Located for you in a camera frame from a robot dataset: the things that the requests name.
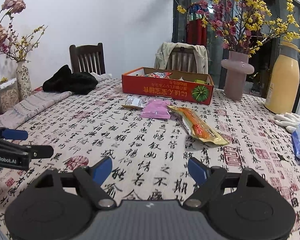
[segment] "floral ceramic vase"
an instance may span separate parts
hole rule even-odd
[[[31,95],[31,83],[25,61],[18,62],[17,81],[20,101]]]
[[[254,67],[248,63],[249,56],[236,51],[229,51],[229,59],[221,61],[221,65],[227,69],[224,93],[227,98],[239,101],[243,95],[243,89],[247,74],[254,72]]]

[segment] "orange snack package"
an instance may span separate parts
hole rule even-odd
[[[191,137],[202,142],[212,142],[216,145],[229,144],[219,133],[202,121],[194,110],[178,106],[168,106],[168,108],[175,115],[182,117],[182,123]]]

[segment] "blue gripper pad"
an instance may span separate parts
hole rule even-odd
[[[109,158],[99,165],[92,174],[92,179],[99,186],[108,178],[112,171],[112,160]]]
[[[188,161],[188,171],[190,176],[199,186],[204,184],[208,178],[207,171],[191,159]]]
[[[9,140],[27,140],[28,132],[22,130],[5,129],[1,133],[2,137]]]

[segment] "table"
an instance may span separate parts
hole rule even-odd
[[[19,127],[29,133],[22,144],[52,145],[55,153],[51,159],[33,160],[28,171],[0,168],[0,228],[7,236],[6,207],[44,170],[72,171],[109,156],[113,170],[102,188],[117,203],[122,199],[183,202],[198,188],[187,171],[190,157],[229,172],[253,168],[294,207],[297,221],[291,239],[300,239],[300,162],[293,155],[290,134],[274,124],[264,99],[244,95],[234,102],[215,89],[209,106],[171,100],[197,111],[230,141],[209,148],[189,137],[173,115],[169,120],[145,119],[139,110],[123,108],[126,97],[121,80],[106,80],[90,94],[63,99]]]

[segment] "wooden chair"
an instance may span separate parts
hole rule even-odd
[[[70,60],[74,73],[95,72],[98,75],[106,73],[102,43],[98,45],[83,45],[69,48]]]
[[[166,69],[197,73],[193,49],[174,48],[170,53]]]

